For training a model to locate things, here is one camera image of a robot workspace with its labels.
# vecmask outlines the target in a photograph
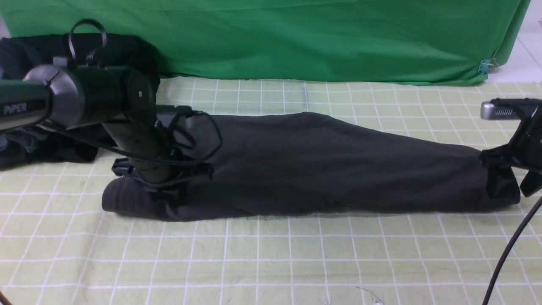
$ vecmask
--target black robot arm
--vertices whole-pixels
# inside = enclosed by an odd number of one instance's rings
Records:
[[[82,20],[71,30],[69,46],[73,58],[55,58],[52,65],[37,66],[21,81],[0,82],[0,132],[25,126],[40,126],[80,142],[121,154],[113,165],[117,176],[131,176],[149,191],[175,198],[183,196],[187,182],[196,176],[212,177],[213,168],[206,161],[222,146],[222,136],[210,115],[188,106],[175,107],[170,126],[162,126],[157,117],[156,96],[148,77],[127,66],[101,67],[94,61],[95,50],[87,56],[85,66],[75,64],[72,44],[74,29],[90,24],[102,32],[102,48],[107,45],[103,26],[94,20]],[[181,120],[207,116],[219,139],[208,155],[195,160],[185,155],[174,136],[183,132]],[[101,124],[117,147],[108,147],[81,138],[74,129]]]

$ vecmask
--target black cable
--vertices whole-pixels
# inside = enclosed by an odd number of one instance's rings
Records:
[[[193,161],[179,161],[179,160],[170,160],[170,159],[162,159],[162,158],[156,158],[156,159],[147,158],[145,156],[141,156],[141,155],[138,155],[138,154],[133,154],[131,152],[123,151],[123,150],[114,148],[112,146],[105,145],[105,144],[100,143],[98,141],[94,141],[92,139],[82,137],[82,136],[80,136],[80,135],[78,135],[78,134],[76,134],[74,132],[66,130],[66,129],[64,129],[64,128],[62,128],[62,127],[60,127],[60,126],[58,126],[58,125],[56,125],[54,123],[51,123],[51,122],[44,123],[43,126],[49,128],[49,129],[52,129],[52,130],[58,132],[61,135],[73,138],[73,139],[75,139],[75,140],[77,140],[79,142],[86,143],[86,144],[91,145],[91,146],[96,146],[98,148],[102,148],[102,149],[111,151],[113,153],[123,155],[123,156],[128,157],[128,158],[134,158],[134,159],[139,159],[139,160],[142,160],[142,161],[148,161],[148,162],[154,162],[154,163],[165,163],[165,164],[169,164],[169,165],[192,166],[192,165],[197,165],[197,164],[203,163],[203,162],[207,161],[208,159],[212,158],[220,150],[220,148],[222,147],[222,142],[223,142],[222,133],[220,132],[220,129],[218,128],[218,125],[216,124],[216,121],[208,113],[203,112],[203,111],[192,111],[192,115],[193,116],[199,116],[199,115],[206,116],[209,119],[209,121],[211,121],[211,124],[215,128],[217,136],[218,136],[218,141],[219,141],[218,145],[211,152],[209,152],[206,156],[204,156],[204,157],[202,157],[200,159],[197,159],[197,160],[193,160]]]
[[[495,267],[495,271],[493,271],[493,276],[491,277],[491,281],[489,282],[489,287],[486,291],[486,296],[483,299],[482,305],[488,305],[489,304],[489,298],[491,297],[491,293],[493,292],[493,288],[495,287],[495,283],[497,282],[497,277],[499,276],[499,272],[502,269],[502,266],[505,263],[506,258],[508,257],[508,254],[512,250],[512,247],[514,246],[515,242],[518,240],[519,236],[523,232],[523,230],[527,227],[527,224],[533,216],[536,214],[540,206],[542,205],[542,198],[538,199],[537,203],[534,204],[534,206],[531,208],[529,213],[527,213],[527,216],[523,219],[521,224],[519,225],[518,229],[515,230],[514,235],[512,235],[510,241],[508,242],[508,245],[506,245],[506,248],[504,252],[501,255],[501,258],[499,259],[499,262],[497,263],[497,266]]]

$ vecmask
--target green cloth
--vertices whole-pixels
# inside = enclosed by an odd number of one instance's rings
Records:
[[[474,85],[508,60],[529,0],[6,0],[12,36],[83,18],[155,45],[160,70],[217,79]],[[95,31],[81,27],[78,32]]]

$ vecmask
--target light green mat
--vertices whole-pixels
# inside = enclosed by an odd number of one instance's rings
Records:
[[[476,148],[506,143],[517,127],[479,118],[480,104],[494,97],[542,98],[542,86],[176,78],[158,94],[159,103],[213,113],[309,110]],[[113,158],[0,173],[0,289],[14,305],[372,305],[358,287],[385,305],[478,305],[507,238],[538,198],[484,215],[163,224],[102,212]],[[542,303],[541,235],[538,215],[507,260],[492,304]]]

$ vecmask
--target black garment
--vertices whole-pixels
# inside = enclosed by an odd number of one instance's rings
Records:
[[[101,45],[100,34],[74,34],[76,61],[86,63],[87,54]],[[154,94],[160,76],[154,61],[153,45],[135,36],[108,34],[108,44],[95,53],[102,66],[132,66],[147,75]],[[50,65],[55,56],[69,56],[68,34],[3,38],[0,40],[0,78],[21,80],[34,67]],[[115,145],[101,125],[73,130],[81,136]],[[98,148],[63,135],[25,126],[0,133],[0,170],[31,162],[87,163],[95,160]]]
[[[105,189],[102,207],[131,217],[194,221],[314,212],[491,211],[520,200],[512,170],[483,168],[474,148],[388,134],[304,112],[213,116],[224,145],[209,161],[212,181],[195,181],[183,202],[148,193],[121,177]],[[164,117],[167,124],[170,118]],[[188,120],[196,155],[217,144],[205,118]],[[502,180],[498,198],[486,193]]]

